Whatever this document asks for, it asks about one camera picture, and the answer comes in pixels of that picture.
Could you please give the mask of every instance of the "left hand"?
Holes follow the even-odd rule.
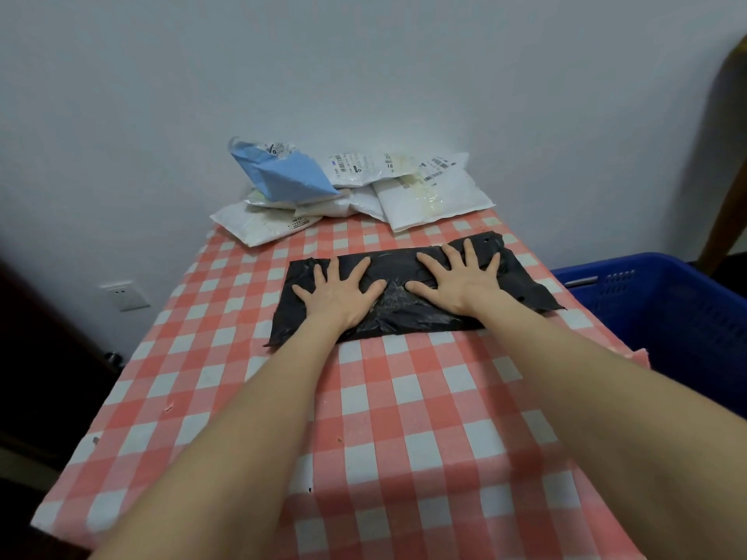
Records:
[[[319,318],[326,324],[338,326],[340,334],[358,324],[386,289],[386,281],[379,279],[366,292],[360,292],[361,277],[370,263],[370,257],[362,259],[344,281],[340,281],[340,260],[337,257],[331,259],[326,281],[321,265],[314,265],[316,290],[312,293],[298,285],[293,286],[293,292],[306,305],[306,318]]]

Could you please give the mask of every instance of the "hand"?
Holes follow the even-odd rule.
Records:
[[[469,238],[465,240],[466,265],[462,263],[462,256],[451,245],[445,243],[441,246],[441,249],[449,258],[451,271],[448,271],[430,255],[417,254],[417,260],[433,273],[438,283],[438,289],[431,289],[425,283],[418,281],[406,282],[405,288],[409,292],[433,302],[443,310],[448,310],[460,316],[477,317],[477,311],[486,297],[500,291],[497,279],[500,253],[496,253],[490,260],[488,268],[481,271],[477,263],[477,254],[475,254]]]
[[[316,290],[311,293],[298,285],[293,286],[293,292],[306,305],[306,318],[319,317],[340,327],[340,334],[358,324],[386,289],[386,281],[379,279],[366,292],[360,292],[361,277],[370,263],[370,257],[362,259],[344,281],[340,281],[340,260],[337,257],[331,259],[326,281],[322,266],[314,265]]]

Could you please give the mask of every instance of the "table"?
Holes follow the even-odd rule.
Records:
[[[270,356],[288,262],[501,233],[568,310],[549,316],[622,355],[491,210],[392,234],[324,218],[246,248],[208,234],[32,524],[95,547]],[[568,458],[486,331],[339,344],[322,372],[275,536],[279,558],[642,558]]]

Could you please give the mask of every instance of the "right hand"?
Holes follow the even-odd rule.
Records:
[[[498,286],[498,266],[500,265],[500,253],[496,253],[490,260],[485,271],[481,271],[477,262],[477,254],[474,252],[472,242],[465,240],[465,260],[451,245],[445,243],[441,246],[446,257],[449,258],[451,271],[447,270],[430,255],[418,253],[417,260],[420,261],[433,273],[438,289],[431,289],[425,283],[408,281],[405,288],[425,300],[433,302],[437,307],[448,310],[454,314],[464,317],[477,318],[477,311],[486,297],[500,291]]]

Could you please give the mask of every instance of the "black plastic bag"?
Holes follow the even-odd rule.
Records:
[[[503,237],[488,231],[470,236],[481,269],[485,269],[493,255],[500,253],[498,283],[525,306],[537,312],[563,308],[545,287],[536,283],[516,259],[516,255],[503,245]],[[464,240],[450,242],[464,259]],[[469,317],[459,317],[442,310],[427,300],[405,289],[407,281],[419,281],[436,288],[435,278],[416,258],[423,252],[451,268],[449,260],[437,245],[423,248],[388,249],[384,252],[355,253],[340,256],[340,279],[346,279],[352,268],[361,259],[370,256],[371,263],[361,279],[360,290],[365,292],[371,283],[386,279],[384,293],[371,308],[368,316],[358,326],[345,331],[338,342],[375,338],[387,334],[407,334],[409,332],[443,332],[452,330],[474,330],[482,328],[479,321]],[[281,346],[301,326],[306,318],[306,306],[293,292],[291,286],[299,285],[307,291],[314,291],[314,265],[322,265],[324,276],[330,264],[329,259],[304,259],[292,261],[285,275],[282,294],[277,310],[273,315],[273,329],[267,346]]]

